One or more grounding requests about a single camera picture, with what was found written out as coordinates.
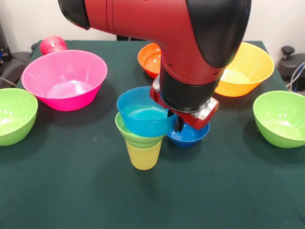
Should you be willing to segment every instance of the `green bowl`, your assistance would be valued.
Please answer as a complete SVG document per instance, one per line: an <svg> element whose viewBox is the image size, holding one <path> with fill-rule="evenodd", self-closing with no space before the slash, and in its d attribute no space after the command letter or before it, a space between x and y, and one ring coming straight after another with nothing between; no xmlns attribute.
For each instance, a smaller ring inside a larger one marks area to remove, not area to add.
<svg viewBox="0 0 305 229"><path fill-rule="evenodd" d="M115 117L115 124L125 140L135 148L147 149L157 145L165 135L159 137L142 137L130 132L124 124L120 112Z"/></svg>
<svg viewBox="0 0 305 229"><path fill-rule="evenodd" d="M38 109L34 95L17 89L0 90L0 146L22 141L32 129Z"/></svg>
<svg viewBox="0 0 305 229"><path fill-rule="evenodd" d="M305 96L287 91L267 92L255 100L253 111L259 131L272 145L305 145Z"/></svg>

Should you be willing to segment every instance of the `cable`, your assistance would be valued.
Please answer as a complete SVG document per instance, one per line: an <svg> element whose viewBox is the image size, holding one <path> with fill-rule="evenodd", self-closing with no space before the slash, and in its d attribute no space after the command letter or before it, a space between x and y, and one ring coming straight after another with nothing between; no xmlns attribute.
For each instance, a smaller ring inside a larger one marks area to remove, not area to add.
<svg viewBox="0 0 305 229"><path fill-rule="evenodd" d="M300 77L303 70L305 69L305 61L303 61L294 71L294 73L291 76L291 81L286 87L290 87L289 90L292 91L292 84Z"/></svg>
<svg viewBox="0 0 305 229"><path fill-rule="evenodd" d="M7 82L7 83L9 83L10 85L12 85L12 86L14 86L14 87L17 86L16 84L14 84L14 83L12 83L11 81L9 81L9 80L7 80L7 79L4 79L4 78L2 78L2 77L0 77L0 80L3 80L4 82Z"/></svg>
<svg viewBox="0 0 305 229"><path fill-rule="evenodd" d="M298 84L299 84L299 80L300 80L300 78L298 78L296 83L295 83L294 92L297 92L297 87L298 87Z"/></svg>

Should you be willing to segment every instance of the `blue bowl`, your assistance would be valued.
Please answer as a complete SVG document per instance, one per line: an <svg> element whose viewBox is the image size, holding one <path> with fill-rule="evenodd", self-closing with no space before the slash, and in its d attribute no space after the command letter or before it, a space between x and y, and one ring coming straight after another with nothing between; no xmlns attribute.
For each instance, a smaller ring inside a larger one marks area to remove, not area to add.
<svg viewBox="0 0 305 229"><path fill-rule="evenodd" d="M184 124L183 131L181 133L175 132L173 129L167 134L170 141L177 147L188 148L195 145L202 140L210 131L210 123L204 128L196 130L188 124Z"/></svg>
<svg viewBox="0 0 305 229"><path fill-rule="evenodd" d="M138 87L123 93L117 101L118 110L130 132L143 137L166 135L173 129L177 115L167 117L168 110L150 98L150 88Z"/></svg>

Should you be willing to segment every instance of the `red robot arm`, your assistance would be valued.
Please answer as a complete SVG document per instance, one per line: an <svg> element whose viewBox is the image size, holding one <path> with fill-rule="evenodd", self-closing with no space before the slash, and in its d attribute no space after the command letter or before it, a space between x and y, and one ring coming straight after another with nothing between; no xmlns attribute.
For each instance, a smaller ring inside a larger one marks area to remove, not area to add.
<svg viewBox="0 0 305 229"><path fill-rule="evenodd" d="M201 128L218 109L213 92L245 33L251 0L59 0L65 17L157 43L160 77L151 97Z"/></svg>

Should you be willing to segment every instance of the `yellow bowl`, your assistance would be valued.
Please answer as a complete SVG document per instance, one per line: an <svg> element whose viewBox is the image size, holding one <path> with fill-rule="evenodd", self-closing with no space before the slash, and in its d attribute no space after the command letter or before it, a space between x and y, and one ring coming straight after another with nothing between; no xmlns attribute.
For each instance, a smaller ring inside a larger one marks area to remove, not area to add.
<svg viewBox="0 0 305 229"><path fill-rule="evenodd" d="M274 66L267 52L242 42L233 61L226 67L215 92L228 97L248 94L272 75Z"/></svg>

